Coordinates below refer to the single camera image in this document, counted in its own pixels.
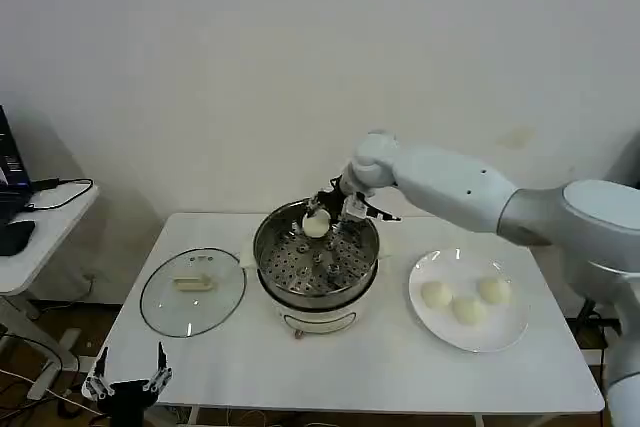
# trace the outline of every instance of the table leg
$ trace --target table leg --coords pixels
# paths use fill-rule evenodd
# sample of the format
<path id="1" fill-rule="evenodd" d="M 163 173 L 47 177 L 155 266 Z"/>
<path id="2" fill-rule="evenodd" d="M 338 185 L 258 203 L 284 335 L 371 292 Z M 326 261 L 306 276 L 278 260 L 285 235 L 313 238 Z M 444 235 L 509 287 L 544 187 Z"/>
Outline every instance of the table leg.
<path id="1" fill-rule="evenodd" d="M 79 329 L 68 329 L 60 339 L 60 342 L 57 342 L 53 337 L 31 322 L 23 312 L 16 310 L 4 298 L 0 298 L 0 323 L 2 323 L 7 330 L 14 335 L 35 340 L 36 342 L 45 345 L 58 354 L 62 359 L 62 365 L 60 365 L 58 358 L 47 348 L 27 342 L 31 347 L 41 352 L 49 360 L 49 364 L 45 366 L 44 370 L 33 384 L 33 387 L 29 390 L 27 398 L 31 400 L 41 399 L 46 390 L 55 380 L 57 373 L 60 370 L 72 372 L 79 370 L 80 372 L 88 372 L 88 369 L 92 364 L 91 360 L 80 359 L 80 366 L 78 366 L 76 357 L 69 350 L 73 347 L 73 344 L 80 336 Z"/>
<path id="2" fill-rule="evenodd" d="M 11 305 L 16 309 L 24 312 L 24 314 L 30 319 L 37 319 L 40 316 L 40 311 L 36 309 L 31 302 L 24 296 L 24 294 L 14 295 L 10 298 L 4 297 Z"/>

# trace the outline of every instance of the white table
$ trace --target white table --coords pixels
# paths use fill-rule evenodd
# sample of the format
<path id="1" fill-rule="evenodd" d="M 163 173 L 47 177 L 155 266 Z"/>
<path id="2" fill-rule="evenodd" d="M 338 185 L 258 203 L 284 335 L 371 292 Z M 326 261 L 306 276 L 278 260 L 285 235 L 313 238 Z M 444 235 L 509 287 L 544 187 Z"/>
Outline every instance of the white table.
<path id="1" fill-rule="evenodd" d="M 159 399 L 163 404 L 469 414 L 586 413 L 604 407 L 530 252 L 434 217 L 379 225 L 392 255 L 367 294 L 366 315 L 344 332 L 296 340 L 277 319 L 255 272 L 248 272 L 238 309 L 210 332 L 172 339 L 145 324 L 140 295 L 163 261 L 191 248 L 240 252 L 263 218 L 169 218 L 105 341 L 108 381 L 148 378 L 162 341 L 174 372 Z M 523 287 L 531 313 L 518 344 L 495 354 L 464 352 L 436 338 L 413 315 L 407 301 L 409 271 L 425 252 L 447 247 L 492 255 Z"/>
<path id="2" fill-rule="evenodd" d="M 57 205 L 85 188 L 86 185 L 80 184 L 60 185 L 56 189 L 34 195 L 31 202 L 37 207 Z M 75 371 L 78 367 L 76 358 L 69 349 L 80 335 L 80 330 L 68 329 L 60 341 L 56 341 L 28 319 L 26 314 L 33 310 L 30 304 L 20 297 L 11 297 L 10 302 L 4 297 L 16 296 L 29 288 L 51 255 L 95 202 L 98 193 L 98 187 L 94 186 L 60 209 L 18 215 L 14 221 L 33 220 L 36 223 L 31 239 L 25 250 L 19 254 L 0 257 L 0 295 L 3 296 L 0 299 L 0 323 L 7 327 L 8 333 L 36 340 L 54 350 L 62 358 L 63 370 Z M 36 344 L 29 345 L 51 360 L 28 393 L 30 399 L 39 399 L 55 379 L 60 366 L 57 358 L 48 350 Z M 91 361 L 84 359 L 84 362 L 81 362 L 81 370 L 84 366 L 84 371 L 88 371 L 90 365 Z"/>

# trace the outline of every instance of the wooden floor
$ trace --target wooden floor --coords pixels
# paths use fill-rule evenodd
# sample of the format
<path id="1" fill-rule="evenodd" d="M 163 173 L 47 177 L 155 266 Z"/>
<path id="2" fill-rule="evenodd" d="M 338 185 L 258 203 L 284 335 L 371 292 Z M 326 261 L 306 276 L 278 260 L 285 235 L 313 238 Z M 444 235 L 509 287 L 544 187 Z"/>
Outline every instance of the wooden floor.
<path id="1" fill-rule="evenodd" d="M 54 337 L 59 337 L 69 327 L 79 327 L 82 335 L 74 348 L 78 355 L 95 356 L 106 335 L 111 328 L 117 312 L 113 308 L 102 306 L 80 305 L 69 309 L 52 310 L 46 312 L 37 323 Z M 27 376 L 31 379 L 37 377 L 44 358 L 39 353 L 18 342 L 6 349 L 0 355 L 0 366 L 12 372 Z M 73 373 L 62 374 L 55 385 L 54 390 L 63 393 L 73 381 Z M 57 402 L 50 401 L 37 408 L 32 408 L 21 415 L 6 418 L 16 411 L 16 407 L 24 404 L 24 395 L 28 390 L 24 383 L 14 384 L 15 379 L 6 375 L 0 375 L 0 427 L 86 427 L 93 417 L 88 412 L 83 412 L 79 417 L 66 420 L 58 417 Z M 82 401 L 79 394 L 72 394 L 73 400 Z M 424 416 L 424 415 L 388 415 L 388 414 L 344 414 L 329 412 L 260 412 L 232 410 L 230 423 L 227 424 L 226 410 L 203 409 L 200 412 L 198 423 L 203 425 L 234 425 L 267 427 L 281 425 L 282 427 L 304 427 L 307 424 L 321 422 L 334 424 L 339 427 L 473 427 L 474 421 L 466 416 Z M 519 427 L 526 426 L 535 418 L 527 416 L 485 416 L 486 427 Z M 108 425 L 105 421 L 97 425 Z M 609 416 L 605 415 L 604 425 L 610 426 Z M 598 427 L 600 420 L 598 415 L 565 416 L 554 419 L 545 427 Z"/>

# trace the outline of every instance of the cable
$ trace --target cable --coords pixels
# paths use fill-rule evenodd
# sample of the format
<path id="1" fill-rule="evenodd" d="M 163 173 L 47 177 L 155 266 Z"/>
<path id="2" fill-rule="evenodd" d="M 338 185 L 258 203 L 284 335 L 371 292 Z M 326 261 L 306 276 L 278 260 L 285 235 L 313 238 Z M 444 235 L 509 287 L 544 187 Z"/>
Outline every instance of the cable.
<path id="1" fill-rule="evenodd" d="M 49 312 L 50 310 L 66 309 L 68 307 L 71 307 L 74 304 L 77 304 L 78 302 L 82 302 L 84 299 L 86 299 L 87 297 L 89 297 L 93 293 L 93 285 L 95 284 L 95 277 L 92 277 L 89 280 L 89 282 L 90 282 L 89 288 L 87 289 L 87 291 L 84 294 L 82 294 L 79 297 L 69 301 L 68 303 L 66 303 L 64 305 L 52 305 L 50 307 L 45 307 L 43 309 L 39 309 L 40 310 L 40 315 L 44 314 L 45 312 Z"/>
<path id="2" fill-rule="evenodd" d="M 6 370 L 4 370 L 4 369 L 0 369 L 0 372 L 2 372 L 3 374 L 6 374 L 6 375 L 11 375 L 12 377 L 15 377 L 15 378 L 17 378 L 17 379 L 22 379 L 22 380 L 27 381 L 27 382 L 29 382 L 29 383 L 31 383 L 31 384 L 35 384 L 35 382 L 34 382 L 33 380 L 31 380 L 31 379 L 29 379 L 29 378 L 27 378 L 27 377 L 23 377 L 23 376 L 22 376 L 22 375 L 20 375 L 20 374 L 15 374 L 15 373 L 13 373 L 13 372 L 8 372 L 8 371 L 6 371 Z M 74 402 L 73 400 L 69 400 L 69 399 L 67 399 L 67 398 L 65 398 L 65 397 L 62 397 L 61 395 L 56 394 L 53 390 L 49 390 L 49 389 L 45 389 L 45 390 L 46 390 L 47 392 L 49 392 L 51 395 L 53 395 L 54 397 L 57 397 L 57 398 L 58 398 L 58 399 L 60 399 L 60 400 L 64 400 L 65 402 L 68 402 L 68 403 L 70 403 L 70 404 L 73 404 L 73 405 L 75 405 L 76 407 L 81 407 L 81 408 L 83 408 L 84 410 L 87 410 L 87 411 L 89 411 L 89 412 L 91 412 L 91 413 L 93 413 L 93 414 L 95 414 L 95 415 L 102 415 L 100 412 L 96 412 L 95 410 L 90 409 L 89 407 L 86 407 L 86 406 L 84 406 L 84 405 L 82 405 L 82 404 L 79 404 L 79 403 L 77 403 L 77 402 Z"/>
<path id="3" fill-rule="evenodd" d="M 31 402 L 30 404 L 21 407 L 17 410 L 15 410 L 14 412 L 11 412 L 9 414 L 4 415 L 3 417 L 0 417 L 0 422 L 2 422 L 3 420 L 11 420 L 11 419 L 15 419 L 16 417 L 21 416 L 22 414 L 24 414 L 25 412 L 27 412 L 28 410 L 31 409 L 36 409 L 38 408 L 38 406 L 42 405 L 42 404 L 46 404 L 49 402 L 53 402 L 55 399 L 55 397 L 49 397 L 48 399 L 41 399 L 41 400 L 36 400 L 35 402 Z"/>
<path id="4" fill-rule="evenodd" d="M 9 385 L 5 386 L 2 390 L 0 390 L 0 396 L 2 396 L 2 394 L 4 394 L 5 392 L 8 392 L 9 390 L 11 390 L 16 385 L 21 385 L 26 387 L 29 386 L 29 384 L 26 383 L 24 380 L 16 380 L 15 382 L 10 383 Z M 20 404 L 12 405 L 12 406 L 0 405 L 0 410 L 16 410 L 18 408 L 20 408 Z"/>
<path id="5" fill-rule="evenodd" d="M 53 350 L 51 347 L 44 345 L 42 342 L 38 342 L 37 340 L 27 339 L 26 337 L 22 337 L 21 335 L 15 335 L 15 334 L 0 334 L 0 337 L 11 337 L 12 339 L 20 339 L 20 340 L 24 340 L 25 342 L 31 342 L 32 344 L 39 345 L 40 347 L 47 349 L 50 353 L 52 353 L 58 359 L 58 362 L 60 363 L 60 370 L 64 368 L 64 362 L 62 361 L 62 357 L 60 357 L 55 350 Z"/>
<path id="6" fill-rule="evenodd" d="M 78 192 L 75 195 L 72 195 L 70 198 L 68 198 L 67 200 L 65 200 L 64 202 L 61 202 L 58 205 L 49 205 L 46 207 L 36 207 L 33 204 L 28 204 L 26 206 L 24 206 L 22 208 L 23 212 L 40 212 L 42 210 L 55 210 L 55 209 L 59 209 L 61 207 L 64 207 L 65 205 L 70 204 L 71 202 L 73 202 L 74 200 L 76 200 L 78 197 L 80 197 L 81 195 L 86 194 L 87 192 L 89 192 L 89 190 L 91 190 L 91 188 L 93 187 L 93 179 L 69 179 L 69 180 L 61 180 L 59 182 L 58 185 L 62 185 L 62 184 L 80 184 L 83 185 L 85 184 L 87 187 L 84 188 L 83 190 L 81 190 L 80 192 Z"/>

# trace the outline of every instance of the robotic arm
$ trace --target robotic arm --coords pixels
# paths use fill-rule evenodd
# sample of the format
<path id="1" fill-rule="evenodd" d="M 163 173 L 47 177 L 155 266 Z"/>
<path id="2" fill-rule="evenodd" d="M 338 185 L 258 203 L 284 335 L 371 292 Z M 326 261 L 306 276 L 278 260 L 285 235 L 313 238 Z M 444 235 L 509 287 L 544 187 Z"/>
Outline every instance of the robotic arm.
<path id="1" fill-rule="evenodd" d="M 640 191 L 601 180 L 549 190 L 519 189 L 479 160 L 427 146 L 401 146 L 372 132 L 357 147 L 322 206 L 335 221 L 362 219 L 375 189 L 397 188 L 416 207 L 472 232 L 517 245 L 554 244 L 579 294 L 613 305 L 623 336 L 608 363 L 608 399 L 618 427 L 640 423 Z"/>

